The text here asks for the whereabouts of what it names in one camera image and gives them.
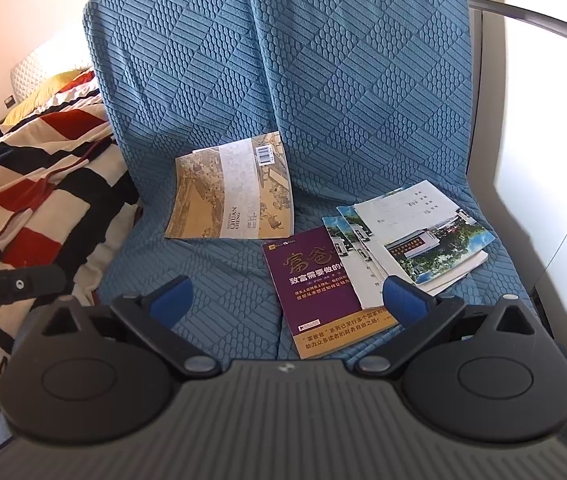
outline yellow pillow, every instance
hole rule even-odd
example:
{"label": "yellow pillow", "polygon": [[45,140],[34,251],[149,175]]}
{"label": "yellow pillow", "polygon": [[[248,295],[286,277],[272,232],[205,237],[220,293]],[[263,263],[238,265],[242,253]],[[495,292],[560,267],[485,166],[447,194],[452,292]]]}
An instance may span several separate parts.
{"label": "yellow pillow", "polygon": [[3,124],[7,124],[8,126],[18,124],[23,118],[35,111],[36,108],[43,106],[48,99],[82,72],[84,72],[84,70],[70,70],[69,72],[54,75],[44,81],[27,99],[21,101],[10,110]]}

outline bedding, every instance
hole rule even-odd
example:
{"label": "bedding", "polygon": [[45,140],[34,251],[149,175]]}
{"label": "bedding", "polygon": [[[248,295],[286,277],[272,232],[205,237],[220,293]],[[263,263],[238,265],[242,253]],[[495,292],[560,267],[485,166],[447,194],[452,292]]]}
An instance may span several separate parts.
{"label": "bedding", "polygon": [[14,98],[20,103],[52,75],[91,65],[83,30],[79,24],[71,25],[39,45],[10,70]]}
{"label": "bedding", "polygon": [[14,126],[24,117],[30,115],[36,108],[45,106],[45,103],[65,85],[71,82],[76,76],[80,75],[83,70],[69,70],[56,74],[45,80],[39,87],[26,97],[22,102],[17,104],[3,120],[2,124]]}
{"label": "bedding", "polygon": [[[67,278],[64,294],[95,304],[137,201],[94,73],[19,124],[0,124],[0,269],[57,264]],[[53,299],[0,307],[0,375],[23,318]]]}

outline book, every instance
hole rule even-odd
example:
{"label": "book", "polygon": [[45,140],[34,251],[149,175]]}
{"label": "book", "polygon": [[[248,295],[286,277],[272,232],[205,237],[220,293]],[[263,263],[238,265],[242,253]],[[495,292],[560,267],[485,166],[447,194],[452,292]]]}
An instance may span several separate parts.
{"label": "book", "polygon": [[[377,198],[383,198],[389,194],[390,193],[381,195]],[[355,211],[355,206],[339,206],[337,207],[337,210],[342,215],[343,219],[345,219],[346,223],[348,223],[353,229],[353,232],[355,232],[359,241],[361,241],[361,243],[369,250],[372,261],[376,264],[377,268],[384,273],[384,280],[390,275],[390,273],[392,273],[393,275],[401,277],[401,279],[406,282],[414,283],[414,281],[407,275],[407,272],[405,272],[399,263],[392,258],[391,254],[388,254],[388,251],[383,247],[383,245],[377,242],[374,233],[365,224],[365,222],[361,220],[361,217],[359,217],[358,213]],[[415,285],[424,292],[427,292],[432,296],[436,296],[455,282],[458,282],[461,278],[465,277],[470,270],[476,269],[486,260],[486,251],[479,251],[477,254],[470,256],[470,258],[458,264],[458,266],[452,271],[446,272],[433,280],[429,280],[428,282]]]}
{"label": "book", "polygon": [[262,247],[302,359],[329,354],[397,324],[385,308],[361,309],[325,227]]}
{"label": "book", "polygon": [[382,289],[387,273],[372,261],[372,255],[342,216],[325,217],[323,222],[361,307],[383,306]]}
{"label": "book", "polygon": [[180,156],[166,238],[285,238],[292,186],[279,132]]}
{"label": "book", "polygon": [[482,249],[495,239],[426,180],[390,196],[355,204],[353,209],[361,220],[358,229],[371,251],[374,247],[381,265],[389,273],[399,266],[402,278],[407,276],[420,288],[467,274],[486,260]]}

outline chair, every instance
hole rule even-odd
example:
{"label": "chair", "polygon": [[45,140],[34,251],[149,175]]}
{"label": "chair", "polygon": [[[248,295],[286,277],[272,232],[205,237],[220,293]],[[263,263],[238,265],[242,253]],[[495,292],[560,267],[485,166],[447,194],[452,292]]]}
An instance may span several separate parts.
{"label": "chair", "polygon": [[[466,180],[467,0],[90,0],[84,23],[103,99],[145,213],[100,296],[189,275],[175,331],[215,355],[296,355],[260,240],[166,240],[174,158],[278,129],[297,232],[335,207],[423,179],[484,225]],[[501,242],[452,292],[528,301]],[[343,349],[352,363],[397,329]]]}

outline round knob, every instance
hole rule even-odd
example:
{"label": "round knob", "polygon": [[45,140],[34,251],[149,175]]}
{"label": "round knob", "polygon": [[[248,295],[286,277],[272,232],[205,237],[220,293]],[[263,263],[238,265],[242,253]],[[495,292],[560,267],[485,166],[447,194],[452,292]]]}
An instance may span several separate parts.
{"label": "round knob", "polygon": [[216,361],[212,357],[208,357],[207,355],[197,355],[194,357],[188,357],[183,365],[189,372],[203,374],[213,370],[216,364]]}
{"label": "round knob", "polygon": [[359,368],[362,372],[380,374],[390,368],[390,361],[380,355],[366,355],[359,360]]}
{"label": "round knob", "polygon": [[512,399],[528,391],[532,374],[512,359],[486,357],[465,363],[459,369],[459,383],[486,399]]}
{"label": "round knob", "polygon": [[61,400],[96,399],[117,382],[117,372],[99,359],[77,358],[48,368],[41,378],[44,389]]}

